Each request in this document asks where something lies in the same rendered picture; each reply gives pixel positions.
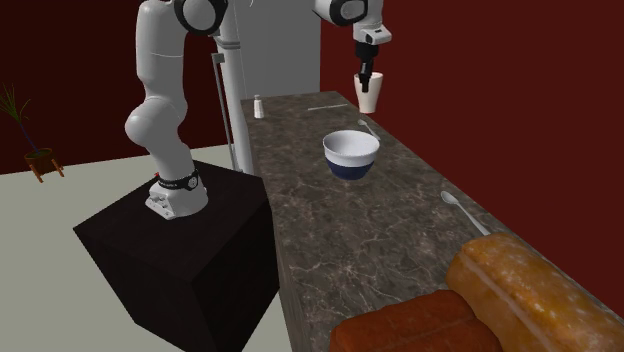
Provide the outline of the reddish brown bread loaf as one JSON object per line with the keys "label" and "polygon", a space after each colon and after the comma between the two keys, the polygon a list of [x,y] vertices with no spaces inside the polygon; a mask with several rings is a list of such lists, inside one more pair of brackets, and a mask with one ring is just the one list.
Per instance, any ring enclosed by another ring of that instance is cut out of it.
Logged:
{"label": "reddish brown bread loaf", "polygon": [[503,352],[494,333],[452,290],[349,318],[330,334],[329,352]]}

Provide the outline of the large silver spoon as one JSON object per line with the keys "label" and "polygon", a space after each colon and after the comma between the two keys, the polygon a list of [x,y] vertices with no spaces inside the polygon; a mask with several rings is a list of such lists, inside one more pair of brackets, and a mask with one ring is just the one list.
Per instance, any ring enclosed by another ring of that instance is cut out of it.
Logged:
{"label": "large silver spoon", "polygon": [[474,216],[472,216],[459,202],[459,200],[448,191],[442,191],[440,193],[442,200],[445,203],[457,206],[470,220],[470,222],[481,232],[483,236],[490,235],[491,232],[487,230]]}

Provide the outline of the potted plant on wooden stand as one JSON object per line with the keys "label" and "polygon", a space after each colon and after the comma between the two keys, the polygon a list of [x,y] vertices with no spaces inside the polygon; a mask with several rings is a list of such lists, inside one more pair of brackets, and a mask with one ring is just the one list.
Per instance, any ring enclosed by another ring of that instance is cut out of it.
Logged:
{"label": "potted plant on wooden stand", "polygon": [[36,179],[43,183],[43,176],[47,173],[58,173],[61,177],[64,177],[64,167],[58,161],[54,151],[51,148],[39,148],[35,145],[29,134],[24,127],[24,121],[28,120],[28,117],[24,115],[24,110],[30,102],[27,99],[22,105],[17,103],[16,93],[14,86],[8,88],[4,83],[1,84],[2,90],[0,91],[0,111],[6,113],[20,127],[24,137],[28,141],[31,147],[31,151],[27,152],[23,159]]}

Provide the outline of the small silver spoon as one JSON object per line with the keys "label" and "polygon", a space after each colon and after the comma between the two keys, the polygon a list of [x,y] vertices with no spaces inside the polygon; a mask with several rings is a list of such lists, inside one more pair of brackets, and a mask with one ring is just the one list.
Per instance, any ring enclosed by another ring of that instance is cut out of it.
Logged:
{"label": "small silver spoon", "polygon": [[359,125],[366,127],[366,128],[368,129],[368,131],[370,132],[370,134],[371,134],[374,138],[376,138],[378,141],[381,141],[380,136],[379,136],[378,134],[376,134],[376,133],[375,133],[375,131],[373,131],[373,130],[372,130],[372,128],[368,125],[368,123],[367,123],[365,120],[363,120],[363,119],[358,119],[358,121],[357,121],[357,122],[358,122],[358,124],[359,124]]}

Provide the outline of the white and blue bowl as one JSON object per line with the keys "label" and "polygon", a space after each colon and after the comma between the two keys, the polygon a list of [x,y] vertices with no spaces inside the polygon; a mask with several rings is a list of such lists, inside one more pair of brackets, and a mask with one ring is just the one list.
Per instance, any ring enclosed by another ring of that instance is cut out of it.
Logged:
{"label": "white and blue bowl", "polygon": [[322,140],[330,171],[343,180],[362,179],[372,168],[380,142],[372,135],[356,130],[339,130]]}

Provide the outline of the golden bread loaf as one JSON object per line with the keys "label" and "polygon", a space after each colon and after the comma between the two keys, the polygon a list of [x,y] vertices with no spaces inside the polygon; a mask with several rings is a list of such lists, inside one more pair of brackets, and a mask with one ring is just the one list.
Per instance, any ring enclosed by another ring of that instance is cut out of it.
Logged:
{"label": "golden bread loaf", "polygon": [[504,352],[624,352],[624,325],[512,235],[465,243],[445,281]]}

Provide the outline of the dark robot stand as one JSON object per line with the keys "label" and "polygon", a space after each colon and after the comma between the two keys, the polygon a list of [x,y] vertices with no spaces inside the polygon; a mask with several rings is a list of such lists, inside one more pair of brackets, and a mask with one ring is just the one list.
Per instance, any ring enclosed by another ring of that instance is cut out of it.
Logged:
{"label": "dark robot stand", "polygon": [[208,204],[166,220],[144,184],[74,229],[133,321],[184,352],[242,352],[279,290],[261,178],[197,162]]}

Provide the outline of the grey refrigerator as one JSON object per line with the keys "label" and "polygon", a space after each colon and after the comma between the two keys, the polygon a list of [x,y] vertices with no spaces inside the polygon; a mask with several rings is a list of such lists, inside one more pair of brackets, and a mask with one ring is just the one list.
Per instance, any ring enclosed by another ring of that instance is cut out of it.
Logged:
{"label": "grey refrigerator", "polygon": [[320,90],[321,20],[314,0],[228,0],[216,37],[238,170],[254,174],[242,102]]}

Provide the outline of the white paper cup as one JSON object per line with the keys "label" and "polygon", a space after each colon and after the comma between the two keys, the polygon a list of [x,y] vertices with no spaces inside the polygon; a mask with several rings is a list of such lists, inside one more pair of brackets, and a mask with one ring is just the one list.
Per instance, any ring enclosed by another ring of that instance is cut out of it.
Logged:
{"label": "white paper cup", "polygon": [[376,111],[376,105],[381,92],[383,74],[380,72],[373,72],[369,80],[368,91],[363,91],[362,83],[359,80],[357,74],[354,75],[354,88],[356,91],[359,111],[364,114],[371,114]]}

